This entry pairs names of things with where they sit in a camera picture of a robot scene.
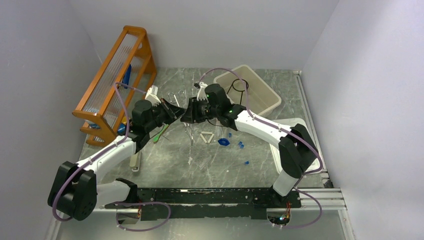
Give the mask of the black wire ring stand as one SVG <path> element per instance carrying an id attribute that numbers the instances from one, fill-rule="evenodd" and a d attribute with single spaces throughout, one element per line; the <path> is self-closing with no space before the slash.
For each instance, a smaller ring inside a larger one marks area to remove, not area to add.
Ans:
<path id="1" fill-rule="evenodd" d="M 238 88 L 235 87 L 235 83 L 236 82 L 240 82 L 241 89 L 238 89 Z M 240 93 L 240 95 L 239 95 L 239 104 L 241 105 L 242 102 L 243 102 L 244 93 L 246 93 L 248 91 L 248 89 L 249 89 L 249 83 L 245 79 L 243 79 L 243 78 L 242 79 L 239 79 L 238 78 L 238 79 L 234 79 L 232 81 L 232 83 L 231 83 L 229 89 L 227 90 L 226 94 L 228 95 L 231 90 L 234 90 L 234 91 Z"/>

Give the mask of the metal scissor forceps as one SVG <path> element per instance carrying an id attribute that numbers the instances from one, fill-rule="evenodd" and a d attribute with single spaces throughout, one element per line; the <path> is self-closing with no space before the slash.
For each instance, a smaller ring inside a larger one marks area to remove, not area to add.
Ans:
<path id="1" fill-rule="evenodd" d="M 181 104 L 183 104 L 183 101 L 187 99 L 185 91 L 184 90 L 179 90 L 177 92 L 177 94 L 175 94 L 174 92 L 169 92 L 168 94 L 168 98 L 170 100 L 171 104 L 176 104 L 178 107 L 182 107 Z M 184 127 L 185 127 L 185 133 L 188 135 L 189 140 L 190 140 L 190 146 L 192 147 L 194 145 L 194 136 L 193 136 L 193 129 L 191 127 L 190 124 L 184 122 Z"/>

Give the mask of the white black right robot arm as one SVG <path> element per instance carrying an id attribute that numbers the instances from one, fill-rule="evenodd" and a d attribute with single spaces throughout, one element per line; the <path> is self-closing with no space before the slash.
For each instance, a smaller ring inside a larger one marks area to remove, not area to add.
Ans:
<path id="1" fill-rule="evenodd" d="M 201 82 L 198 86 L 199 92 L 188 100 L 181 122 L 197 124 L 217 119 L 223 127 L 248 133 L 277 148 L 282 170 L 272 185 L 269 199 L 275 207 L 282 207 L 289 200 L 289 192 L 319 158 L 307 128 L 302 124 L 293 127 L 278 124 L 254 114 L 245 106 L 232 103 L 217 83 Z"/>

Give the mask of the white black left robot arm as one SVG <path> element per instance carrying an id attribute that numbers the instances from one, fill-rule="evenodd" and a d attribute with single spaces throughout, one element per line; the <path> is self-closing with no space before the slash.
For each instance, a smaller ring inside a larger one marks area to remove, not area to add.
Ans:
<path id="1" fill-rule="evenodd" d="M 148 100 L 137 101 L 124 135 L 118 135 L 90 157 L 76 163 L 66 161 L 59 166 L 47 200 L 53 217 L 64 222 L 65 218 L 58 215 L 62 212 L 69 220 L 82 221 L 96 206 L 117 204 L 132 208 L 139 203 L 135 183 L 123 178 L 107 184 L 98 182 L 117 164 L 138 153 L 151 139 L 151 131 L 163 124 L 172 124 L 185 111 L 163 98 L 156 106 Z"/>

